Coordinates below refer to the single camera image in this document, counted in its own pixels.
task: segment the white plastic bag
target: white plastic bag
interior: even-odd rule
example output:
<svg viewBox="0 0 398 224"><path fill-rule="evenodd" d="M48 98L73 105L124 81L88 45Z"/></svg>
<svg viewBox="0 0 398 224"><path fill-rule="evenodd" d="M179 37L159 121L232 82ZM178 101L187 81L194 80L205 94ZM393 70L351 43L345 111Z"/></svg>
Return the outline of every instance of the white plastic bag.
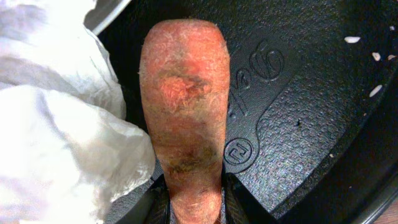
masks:
<svg viewBox="0 0 398 224"><path fill-rule="evenodd" d="M0 223L95 223L154 170L123 121L107 51L83 26L93 0L0 1Z"/></svg>

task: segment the carrot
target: carrot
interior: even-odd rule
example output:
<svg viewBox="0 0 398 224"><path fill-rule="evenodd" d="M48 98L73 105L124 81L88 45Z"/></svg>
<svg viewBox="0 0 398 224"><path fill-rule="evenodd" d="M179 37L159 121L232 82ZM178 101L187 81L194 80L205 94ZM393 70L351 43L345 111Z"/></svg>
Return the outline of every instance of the carrot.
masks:
<svg viewBox="0 0 398 224"><path fill-rule="evenodd" d="M229 90L229 55L214 24L163 21L145 39L142 105L179 223L214 223Z"/></svg>

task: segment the black container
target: black container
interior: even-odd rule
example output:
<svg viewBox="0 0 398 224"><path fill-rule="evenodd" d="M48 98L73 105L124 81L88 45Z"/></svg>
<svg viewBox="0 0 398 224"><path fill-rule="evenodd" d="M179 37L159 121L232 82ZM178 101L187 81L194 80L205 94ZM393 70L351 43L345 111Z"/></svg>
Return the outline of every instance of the black container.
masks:
<svg viewBox="0 0 398 224"><path fill-rule="evenodd" d="M280 223L371 223L398 194L398 57L388 59L398 55L397 16L392 0L133 0L99 38L127 121L146 129L137 73L150 28L217 24L231 55L225 171ZM152 180L114 202L106 223L161 173L157 164Z"/></svg>

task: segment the food debris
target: food debris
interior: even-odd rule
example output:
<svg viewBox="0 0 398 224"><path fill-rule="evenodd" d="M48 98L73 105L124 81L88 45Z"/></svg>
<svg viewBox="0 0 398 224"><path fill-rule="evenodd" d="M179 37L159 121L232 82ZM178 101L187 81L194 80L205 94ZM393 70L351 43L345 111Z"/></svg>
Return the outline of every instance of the food debris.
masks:
<svg viewBox="0 0 398 224"><path fill-rule="evenodd" d="M369 94L369 97L373 97L374 95L376 95L376 94L381 90L382 87L383 87L382 85L376 86L376 87L372 90L372 92Z"/></svg>
<svg viewBox="0 0 398 224"><path fill-rule="evenodd" d="M381 59L381 56L380 56L380 54L379 53L377 53L377 52L373 52L372 53L372 56L373 56L373 58L375 59L375 61L380 61L380 59Z"/></svg>
<svg viewBox="0 0 398 224"><path fill-rule="evenodd" d="M391 59L393 59L394 57L397 57L397 56L395 56L395 55L388 55L388 60L391 60Z"/></svg>
<svg viewBox="0 0 398 224"><path fill-rule="evenodd" d="M345 37L344 40L349 44L357 43L361 38L360 37Z"/></svg>

